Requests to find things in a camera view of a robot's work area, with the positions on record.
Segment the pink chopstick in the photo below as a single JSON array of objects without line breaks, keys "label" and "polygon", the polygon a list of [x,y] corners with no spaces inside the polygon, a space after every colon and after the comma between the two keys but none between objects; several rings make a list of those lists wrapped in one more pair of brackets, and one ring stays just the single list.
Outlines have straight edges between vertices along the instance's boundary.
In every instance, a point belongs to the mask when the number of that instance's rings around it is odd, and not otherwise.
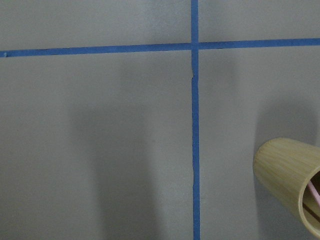
[{"label": "pink chopstick", "polygon": [[309,181],[307,186],[308,186],[308,189],[309,189],[310,193],[312,194],[315,202],[319,206],[320,205],[320,194],[318,193],[317,189],[315,188],[315,186],[313,185],[313,183],[311,181]]}]

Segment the tan wooden cup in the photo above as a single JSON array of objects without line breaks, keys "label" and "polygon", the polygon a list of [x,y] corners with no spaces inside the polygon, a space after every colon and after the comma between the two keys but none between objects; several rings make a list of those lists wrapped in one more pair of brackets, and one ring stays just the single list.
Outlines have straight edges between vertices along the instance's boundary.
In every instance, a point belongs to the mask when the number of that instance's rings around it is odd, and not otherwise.
[{"label": "tan wooden cup", "polygon": [[253,172],[258,181],[315,236],[320,236],[320,206],[309,188],[320,194],[319,147],[289,138],[274,138],[254,155]]}]

